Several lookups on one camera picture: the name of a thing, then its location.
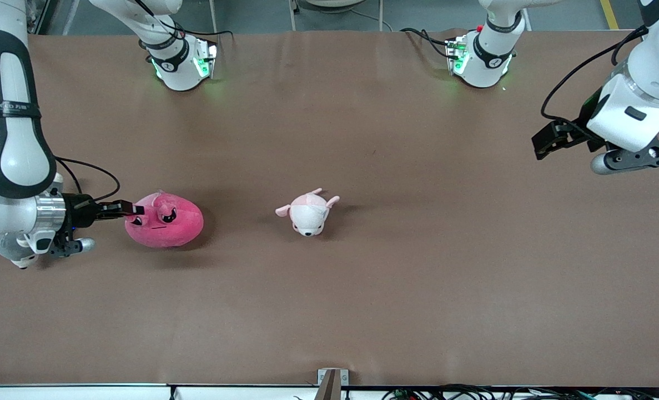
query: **stuffed mouse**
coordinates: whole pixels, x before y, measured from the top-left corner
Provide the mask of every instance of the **stuffed mouse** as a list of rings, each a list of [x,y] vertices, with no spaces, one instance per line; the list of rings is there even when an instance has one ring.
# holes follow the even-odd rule
[[[327,200],[319,196],[322,188],[306,193],[284,207],[275,210],[278,216],[288,216],[292,228],[302,236],[316,236],[324,230],[324,221],[329,216],[329,208],[339,201],[339,196]]]

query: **metal bracket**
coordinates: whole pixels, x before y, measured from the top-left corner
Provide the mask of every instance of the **metal bracket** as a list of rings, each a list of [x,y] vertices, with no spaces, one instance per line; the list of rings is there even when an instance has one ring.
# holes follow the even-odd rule
[[[341,387],[349,385],[349,370],[322,368],[317,370],[319,389],[314,400],[340,400]]]
[[[447,58],[448,71],[451,76],[465,70],[465,64],[470,58],[467,51],[467,35],[458,36],[451,41],[445,41],[445,53],[453,58]]]
[[[341,378],[340,381],[341,381],[342,386],[349,385],[349,370],[344,369],[344,368],[322,368],[322,369],[317,369],[317,384],[318,385],[322,384],[322,379],[324,379],[324,375],[330,370],[337,370],[337,372],[339,372],[339,377]]]
[[[655,137],[645,149],[629,152],[613,144],[607,144],[603,163],[613,172],[636,171],[644,168],[659,168],[659,139]]]

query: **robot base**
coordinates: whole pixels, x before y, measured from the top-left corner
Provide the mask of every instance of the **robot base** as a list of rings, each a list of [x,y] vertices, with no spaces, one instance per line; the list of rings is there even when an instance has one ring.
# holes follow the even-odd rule
[[[179,92],[189,91],[204,79],[212,77],[217,52],[215,43],[195,38],[189,34],[185,35],[184,40],[189,43],[190,51],[176,71],[167,70],[173,68],[171,65],[167,66],[166,63],[157,65],[152,60],[152,65],[157,71],[157,78],[164,81],[167,88]]]
[[[473,43],[477,35],[476,31],[472,31],[467,35],[459,36],[455,41],[445,43],[447,54],[458,58],[456,60],[448,58],[448,69],[451,75],[459,76],[470,86],[489,88],[507,73],[512,56],[509,56],[499,68],[488,68],[484,61],[475,55]]]

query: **pink stuffed toy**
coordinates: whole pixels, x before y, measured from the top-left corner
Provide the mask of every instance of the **pink stuffed toy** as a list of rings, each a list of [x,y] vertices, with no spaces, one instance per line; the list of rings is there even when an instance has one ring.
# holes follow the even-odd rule
[[[329,208],[339,201],[339,196],[332,197],[328,202],[319,197],[322,188],[301,195],[293,202],[275,210],[278,216],[287,216],[292,220],[292,228],[302,236],[315,236],[324,230],[324,221],[329,216]]]
[[[124,228],[134,241],[147,247],[183,246],[203,229],[202,213],[185,198],[159,190],[136,205],[144,207],[144,215],[126,217]]]

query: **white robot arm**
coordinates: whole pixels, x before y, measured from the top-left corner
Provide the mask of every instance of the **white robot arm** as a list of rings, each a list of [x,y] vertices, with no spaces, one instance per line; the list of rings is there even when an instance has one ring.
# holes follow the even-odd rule
[[[480,31],[471,31],[448,43],[451,73],[476,88],[488,88],[507,73],[514,46],[524,32],[524,8],[544,7],[562,0],[480,0],[487,20]]]
[[[182,0],[90,0],[139,36],[157,76],[173,91],[188,91],[213,73],[215,43],[195,38],[169,16]]]
[[[659,0],[640,0],[648,34],[574,121],[553,121],[533,138],[537,159],[588,142],[591,152],[605,146],[591,169],[597,174],[659,167]]]
[[[144,212],[118,201],[62,193],[43,137],[28,52],[25,0],[0,0],[0,254],[25,268],[39,254],[70,256],[94,246],[75,228]]]

